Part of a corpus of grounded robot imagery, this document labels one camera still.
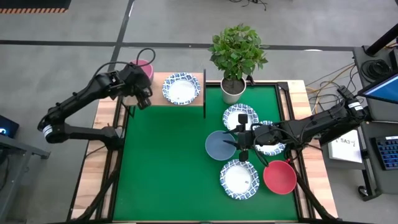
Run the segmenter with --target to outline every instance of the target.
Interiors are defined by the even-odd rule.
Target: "red bowl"
[[[293,168],[284,161],[272,161],[262,174],[264,183],[275,194],[291,193],[297,185],[297,176]]]
[[[140,60],[138,60],[138,62],[136,62],[136,60],[134,60],[134,61],[132,61],[132,63],[134,63],[136,65],[145,65],[148,63],[148,61],[140,59]],[[152,66],[152,64],[142,66],[141,68],[143,69],[145,74],[147,74],[148,78],[150,79],[150,82],[154,81],[154,67]]]

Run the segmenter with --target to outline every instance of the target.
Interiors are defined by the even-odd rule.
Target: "monitor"
[[[398,71],[358,91],[358,96],[398,104]]]
[[[19,124],[0,115],[0,135],[14,138],[18,128]]]

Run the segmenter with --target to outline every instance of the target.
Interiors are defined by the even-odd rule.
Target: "pink cup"
[[[135,63],[136,65],[145,65],[147,64],[148,61],[147,60],[138,60],[138,63]],[[152,81],[154,80],[154,67],[149,64],[149,65],[145,65],[143,67],[141,67],[143,69],[143,71],[145,72],[145,74],[147,74],[147,76],[149,77],[150,82],[152,83]]]

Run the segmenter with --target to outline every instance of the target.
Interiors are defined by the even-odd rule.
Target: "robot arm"
[[[84,89],[72,93],[71,97],[49,109],[37,126],[47,142],[61,143],[67,139],[100,140],[110,150],[116,150],[121,145],[121,140],[112,127],[103,129],[72,127],[65,123],[65,119],[92,101],[106,97],[114,100],[117,96],[135,96],[140,109],[150,106],[149,97],[152,96],[152,90],[148,76],[141,66],[124,63],[126,66],[121,71],[99,74],[96,72]]]
[[[366,113],[355,98],[345,101],[324,112],[300,120],[290,120],[276,123],[272,126],[252,124],[251,130],[244,130],[248,121],[246,114],[239,115],[239,125],[227,133],[237,133],[237,142],[228,142],[238,150],[240,161],[248,159],[248,149],[255,145],[275,145],[278,142],[286,144],[286,148],[300,149],[311,139],[321,134],[322,143],[329,142],[344,133],[358,127],[366,119]]]

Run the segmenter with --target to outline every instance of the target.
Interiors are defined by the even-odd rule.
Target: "keyboard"
[[[383,170],[398,169],[398,136],[371,138]]]

